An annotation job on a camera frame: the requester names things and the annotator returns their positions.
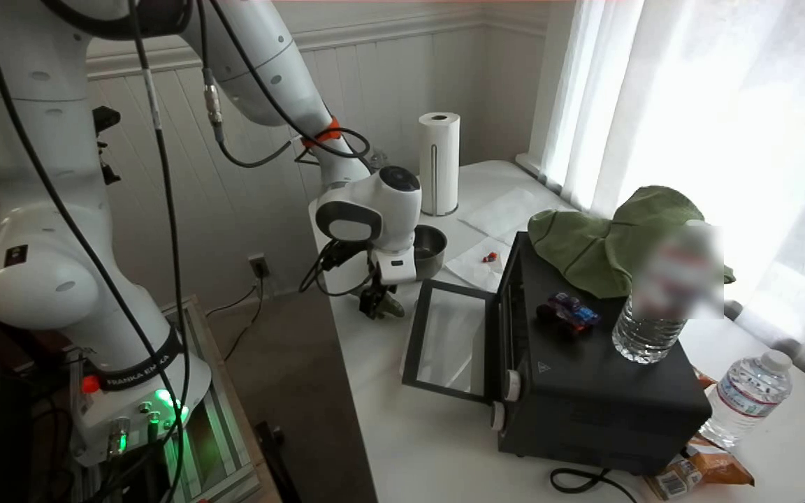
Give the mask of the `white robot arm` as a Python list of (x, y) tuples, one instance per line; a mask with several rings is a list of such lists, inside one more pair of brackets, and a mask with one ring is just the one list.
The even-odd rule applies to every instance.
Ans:
[(113, 253), (113, 222), (160, 195), (106, 188), (86, 53), (152, 36), (197, 51), (211, 99), (296, 128), (322, 169), (331, 244), (366, 255), (384, 286), (416, 278), (416, 176), (352, 152), (272, 0), (0, 0), (0, 321), (55, 331), (86, 359), (93, 385), (72, 399), (85, 468), (180, 427), (211, 392), (211, 367)]

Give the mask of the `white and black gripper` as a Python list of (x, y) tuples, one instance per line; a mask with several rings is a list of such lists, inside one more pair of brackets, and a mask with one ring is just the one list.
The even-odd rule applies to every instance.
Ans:
[(317, 227), (340, 244), (370, 247), (380, 283), (401, 286), (416, 278), (413, 229), (423, 211), (420, 180), (396, 165), (333, 188), (317, 205)]

